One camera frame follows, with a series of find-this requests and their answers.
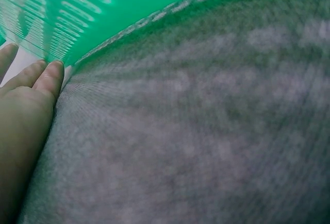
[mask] white surface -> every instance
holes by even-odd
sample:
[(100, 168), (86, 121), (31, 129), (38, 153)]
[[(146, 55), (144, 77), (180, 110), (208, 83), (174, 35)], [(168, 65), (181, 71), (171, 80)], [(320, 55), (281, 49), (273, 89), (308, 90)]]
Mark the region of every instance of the white surface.
[[(10, 44), (10, 42), (4, 43), (2, 46), (0, 46), (0, 49), (2, 49), (4, 46), (8, 44)], [(0, 84), (0, 87), (2, 87), (12, 77), (16, 76), (19, 72), (21, 72), (22, 69), (24, 69), (25, 67), (29, 66), (30, 64), (32, 64), (37, 60), (39, 60), (39, 58), (33, 56), (32, 54), (25, 51), (24, 48), (20, 47), (17, 56), (13, 61), (11, 67), (9, 68), (3, 82)]]

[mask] fingernail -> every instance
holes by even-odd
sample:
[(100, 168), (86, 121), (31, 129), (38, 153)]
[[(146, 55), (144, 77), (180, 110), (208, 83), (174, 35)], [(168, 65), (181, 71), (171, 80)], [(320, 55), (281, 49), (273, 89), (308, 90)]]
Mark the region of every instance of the fingernail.
[(46, 63), (46, 61), (45, 61), (44, 59), (40, 59), (40, 60), (38, 60), (38, 61), (37, 61), (37, 63), (40, 63), (40, 64), (45, 64), (45, 63)]
[(16, 43), (12, 43), (12, 44), (9, 44), (9, 45), (11, 45), (11, 46), (15, 46), (15, 47), (17, 47), (17, 48), (19, 48), (20, 46), (19, 45), (17, 45)]

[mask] gray fabric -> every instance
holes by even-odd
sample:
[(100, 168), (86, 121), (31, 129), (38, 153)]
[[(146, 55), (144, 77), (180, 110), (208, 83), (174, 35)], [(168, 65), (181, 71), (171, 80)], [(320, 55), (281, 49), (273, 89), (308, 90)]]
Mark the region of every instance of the gray fabric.
[(330, 0), (208, 0), (64, 88), (18, 223), (329, 223)]

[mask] green plastic object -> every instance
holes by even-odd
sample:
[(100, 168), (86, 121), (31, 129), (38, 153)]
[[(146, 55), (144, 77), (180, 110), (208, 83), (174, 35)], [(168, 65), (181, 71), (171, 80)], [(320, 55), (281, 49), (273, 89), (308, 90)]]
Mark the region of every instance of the green plastic object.
[(73, 65), (100, 44), (180, 0), (0, 0), (0, 38)]

